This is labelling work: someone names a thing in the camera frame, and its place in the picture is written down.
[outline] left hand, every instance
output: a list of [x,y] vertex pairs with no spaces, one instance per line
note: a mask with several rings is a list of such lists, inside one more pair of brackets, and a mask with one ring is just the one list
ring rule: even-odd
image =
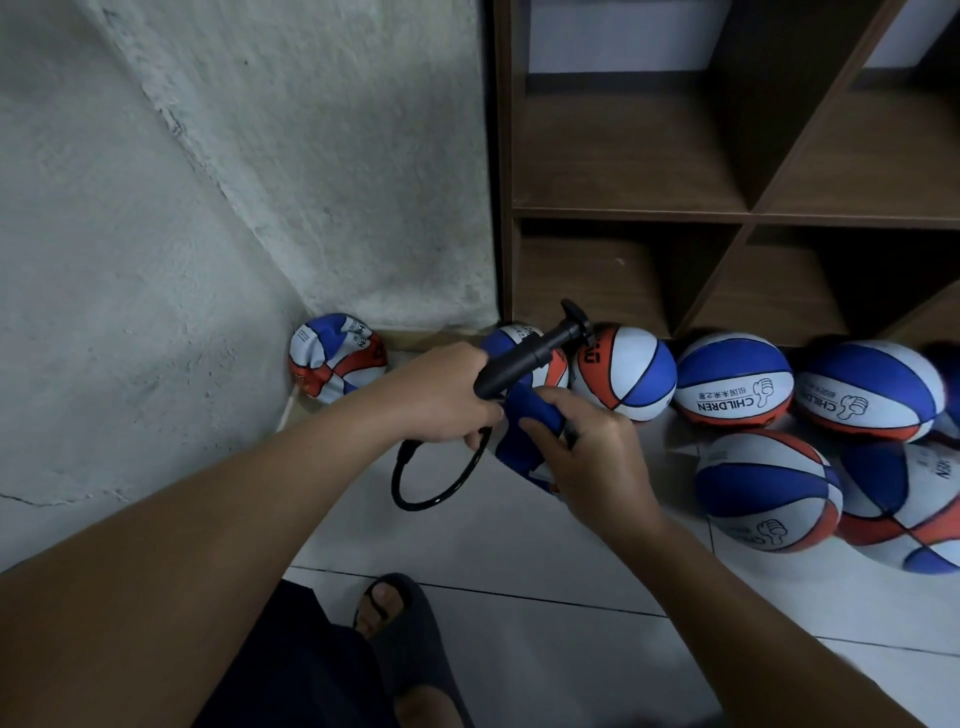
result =
[[365,390],[397,408],[401,436],[437,443],[496,425],[503,408],[473,394],[487,353],[465,342],[438,347],[396,369]]

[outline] dark shorts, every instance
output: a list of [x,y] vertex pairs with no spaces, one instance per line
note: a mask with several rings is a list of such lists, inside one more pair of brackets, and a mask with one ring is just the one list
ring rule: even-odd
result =
[[281,581],[195,726],[398,728],[367,641]]

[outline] forearm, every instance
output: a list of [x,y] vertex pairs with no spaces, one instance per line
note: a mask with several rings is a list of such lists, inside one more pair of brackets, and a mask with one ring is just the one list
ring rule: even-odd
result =
[[0,722],[188,725],[388,414],[357,392],[0,575]]
[[611,543],[676,626],[737,725],[920,723],[667,518]]

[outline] hand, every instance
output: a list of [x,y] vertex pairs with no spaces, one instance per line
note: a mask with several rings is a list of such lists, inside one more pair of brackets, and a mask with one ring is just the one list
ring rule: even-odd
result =
[[540,448],[573,515],[611,546],[621,536],[659,527],[663,514],[650,488],[634,424],[569,390],[537,391],[579,435],[568,449],[536,420],[520,421]]
[[436,443],[496,425],[499,404],[473,394],[487,353],[461,342],[438,347],[364,387],[396,412],[400,437]]

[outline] right hand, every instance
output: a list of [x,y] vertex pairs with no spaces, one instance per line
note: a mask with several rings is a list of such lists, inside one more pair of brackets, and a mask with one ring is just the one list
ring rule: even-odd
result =
[[634,424],[567,389],[540,387],[537,392],[561,411],[578,435],[569,449],[542,423],[520,420],[573,515],[611,546],[621,536],[658,529],[663,513],[650,487]]

